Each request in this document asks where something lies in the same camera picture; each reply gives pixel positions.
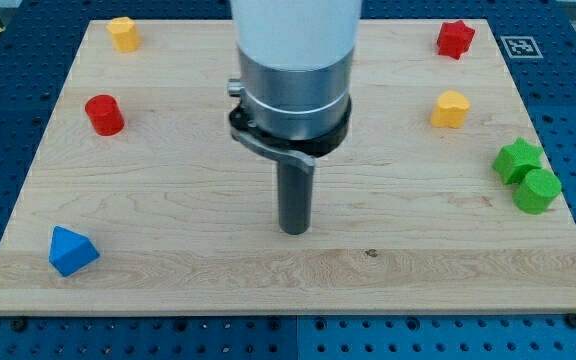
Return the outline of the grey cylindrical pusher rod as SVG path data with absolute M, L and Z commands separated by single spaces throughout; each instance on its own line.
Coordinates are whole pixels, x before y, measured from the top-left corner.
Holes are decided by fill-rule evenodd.
M 311 225 L 314 171 L 285 162 L 277 164 L 279 225 L 283 232 L 299 235 Z

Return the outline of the black tool mount with clamp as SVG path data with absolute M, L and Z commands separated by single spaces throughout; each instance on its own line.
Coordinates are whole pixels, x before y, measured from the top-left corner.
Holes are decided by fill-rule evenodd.
M 228 115 L 231 137 L 253 153 L 277 163 L 296 167 L 309 174 L 314 171 L 316 158 L 338 148 L 345 140 L 350 124 L 352 101 L 348 100 L 340 122 L 328 133 L 306 140 L 275 137 L 258 126 L 251 126 L 248 115 L 238 104 Z

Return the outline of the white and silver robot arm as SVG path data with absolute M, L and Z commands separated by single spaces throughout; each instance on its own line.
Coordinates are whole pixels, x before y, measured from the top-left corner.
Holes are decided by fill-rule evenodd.
M 362 0 L 232 0 L 240 76 L 231 135 L 277 170 L 279 225 L 311 223 L 316 160 L 344 141 Z

